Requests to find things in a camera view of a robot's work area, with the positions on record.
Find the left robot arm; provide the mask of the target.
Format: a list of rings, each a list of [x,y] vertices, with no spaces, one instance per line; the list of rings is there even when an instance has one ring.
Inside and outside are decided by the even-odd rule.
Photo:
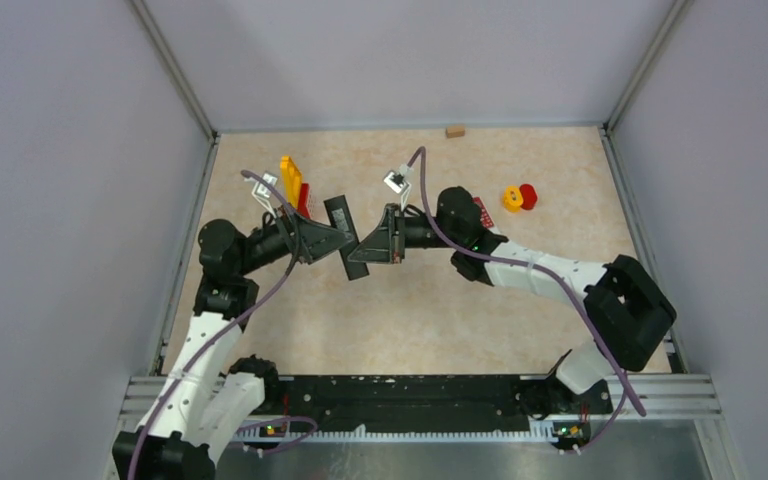
[[[197,236],[202,277],[184,345],[152,406],[112,447],[122,479],[212,479],[227,446],[254,411],[279,404],[280,386],[270,362],[253,358],[225,380],[220,371],[254,312],[287,281],[260,293],[248,275],[283,257],[289,267],[312,264],[339,251],[355,235],[294,211],[241,233],[230,221],[212,220]]]

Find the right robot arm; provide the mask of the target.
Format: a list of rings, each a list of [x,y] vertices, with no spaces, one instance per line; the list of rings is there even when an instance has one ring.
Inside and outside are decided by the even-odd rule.
[[[379,225],[348,259],[397,264],[408,249],[450,247],[451,264],[468,281],[521,288],[575,309],[592,338],[565,354],[551,372],[555,378],[546,385],[546,397],[560,412],[574,411],[599,381],[643,370],[677,312],[637,259],[620,254],[600,263],[550,255],[486,227],[482,215],[462,187],[439,194],[434,217],[408,215],[388,204]]]

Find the white remote control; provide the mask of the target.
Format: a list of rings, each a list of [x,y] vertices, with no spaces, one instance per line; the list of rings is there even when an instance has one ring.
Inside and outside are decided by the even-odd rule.
[[[481,213],[480,220],[481,220],[482,226],[484,228],[488,229],[488,230],[493,231],[496,228],[495,223],[494,223],[491,215],[489,214],[489,212],[488,212],[484,202],[482,201],[482,199],[480,197],[474,197],[473,198],[473,203],[476,206],[478,206],[479,209],[480,209],[480,213]]]

